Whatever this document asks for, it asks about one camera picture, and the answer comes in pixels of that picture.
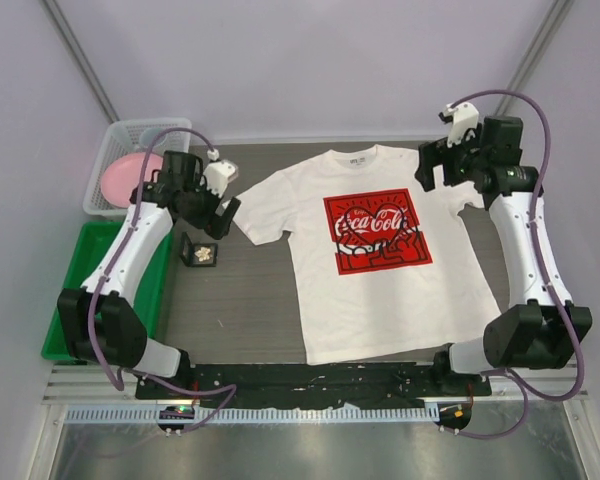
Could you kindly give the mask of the gold flower brooch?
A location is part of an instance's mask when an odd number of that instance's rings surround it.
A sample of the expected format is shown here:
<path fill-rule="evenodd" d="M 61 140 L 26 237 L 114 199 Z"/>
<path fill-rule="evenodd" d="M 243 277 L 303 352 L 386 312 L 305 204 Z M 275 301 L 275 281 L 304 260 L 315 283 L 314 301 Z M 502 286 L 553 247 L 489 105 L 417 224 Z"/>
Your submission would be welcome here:
<path fill-rule="evenodd" d="M 195 250 L 195 256 L 201 263 L 209 262 L 212 260 L 212 249 L 209 247 L 200 247 Z"/>

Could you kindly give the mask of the white printed t-shirt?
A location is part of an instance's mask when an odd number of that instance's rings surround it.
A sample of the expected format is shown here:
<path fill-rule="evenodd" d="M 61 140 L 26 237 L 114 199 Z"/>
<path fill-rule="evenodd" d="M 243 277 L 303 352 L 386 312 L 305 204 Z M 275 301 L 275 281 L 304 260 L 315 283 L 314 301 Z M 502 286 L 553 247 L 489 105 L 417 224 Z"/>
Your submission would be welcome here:
<path fill-rule="evenodd" d="M 425 191 L 415 150 L 334 150 L 244 191 L 236 226 L 286 239 L 307 362 L 380 357 L 480 336 L 500 312 L 461 212 L 470 183 Z"/>

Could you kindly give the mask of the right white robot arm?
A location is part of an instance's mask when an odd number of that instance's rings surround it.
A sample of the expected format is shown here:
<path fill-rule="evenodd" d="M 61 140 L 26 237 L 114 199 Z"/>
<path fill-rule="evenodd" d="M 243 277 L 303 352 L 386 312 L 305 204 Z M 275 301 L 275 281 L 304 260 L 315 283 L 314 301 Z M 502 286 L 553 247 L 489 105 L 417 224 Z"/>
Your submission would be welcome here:
<path fill-rule="evenodd" d="M 480 337 L 448 346 L 448 360 L 431 371 L 433 386 L 452 395 L 466 385 L 468 375 L 561 369 L 580 355 L 592 315 L 574 304 L 553 257 L 539 172 L 521 163 L 523 122 L 516 117 L 481 119 L 457 109 L 439 116 L 450 131 L 419 146 L 415 178 L 431 191 L 434 171 L 440 168 L 447 186 L 473 184 L 501 242 L 509 307 Z"/>

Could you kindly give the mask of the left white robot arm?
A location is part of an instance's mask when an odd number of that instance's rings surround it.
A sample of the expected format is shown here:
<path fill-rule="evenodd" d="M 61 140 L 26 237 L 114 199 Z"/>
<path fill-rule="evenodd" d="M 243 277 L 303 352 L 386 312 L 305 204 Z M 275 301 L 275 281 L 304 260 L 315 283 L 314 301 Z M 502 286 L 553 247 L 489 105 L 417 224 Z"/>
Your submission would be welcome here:
<path fill-rule="evenodd" d="M 146 268 L 175 222 L 184 220 L 219 240 L 227 235 L 240 202 L 221 204 L 238 176 L 233 162 L 167 151 L 149 180 L 132 190 L 123 225 L 99 265 L 77 288 L 65 288 L 57 310 L 68 353 L 112 367 L 158 376 L 170 398 L 185 397 L 193 385 L 182 351 L 150 338 L 133 304 Z"/>

